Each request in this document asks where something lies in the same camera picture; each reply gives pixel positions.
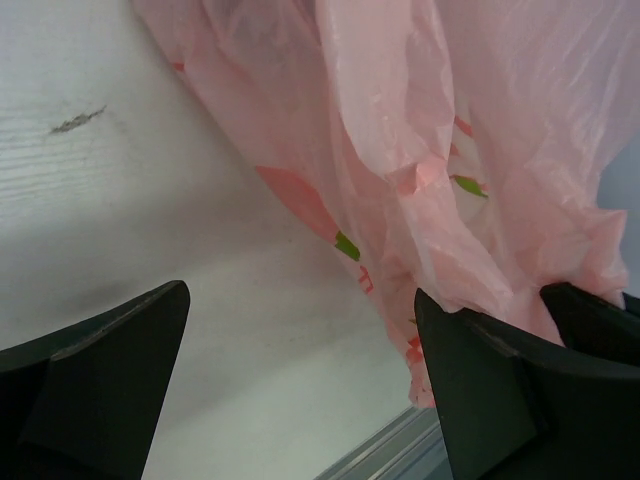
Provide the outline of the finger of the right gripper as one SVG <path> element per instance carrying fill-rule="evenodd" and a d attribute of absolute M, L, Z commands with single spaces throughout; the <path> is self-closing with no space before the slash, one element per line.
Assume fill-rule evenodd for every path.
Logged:
<path fill-rule="evenodd" d="M 606 360 L 639 359 L 639 299 L 623 294 L 618 307 L 570 283 L 540 289 L 565 346 Z"/>

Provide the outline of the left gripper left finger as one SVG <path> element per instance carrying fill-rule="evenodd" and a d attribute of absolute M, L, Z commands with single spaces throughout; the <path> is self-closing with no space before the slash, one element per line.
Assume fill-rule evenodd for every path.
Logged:
<path fill-rule="evenodd" d="M 2 350 L 2 478 L 141 478 L 189 307 L 171 281 Z"/>

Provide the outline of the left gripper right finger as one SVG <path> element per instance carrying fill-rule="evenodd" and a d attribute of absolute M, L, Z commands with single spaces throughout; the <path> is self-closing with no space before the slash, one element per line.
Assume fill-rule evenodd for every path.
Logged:
<path fill-rule="evenodd" d="M 635 479 L 639 359 L 606 360 L 491 316 L 414 309 L 457 479 Z"/>

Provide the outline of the pink plastic bag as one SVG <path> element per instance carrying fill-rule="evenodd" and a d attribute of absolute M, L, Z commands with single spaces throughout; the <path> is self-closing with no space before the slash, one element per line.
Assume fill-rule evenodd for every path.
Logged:
<path fill-rule="evenodd" d="M 435 403 L 413 299 L 552 343 L 539 295 L 620 304 L 601 175 L 639 130 L 635 1 L 138 1 L 260 178 L 341 253 Z"/>

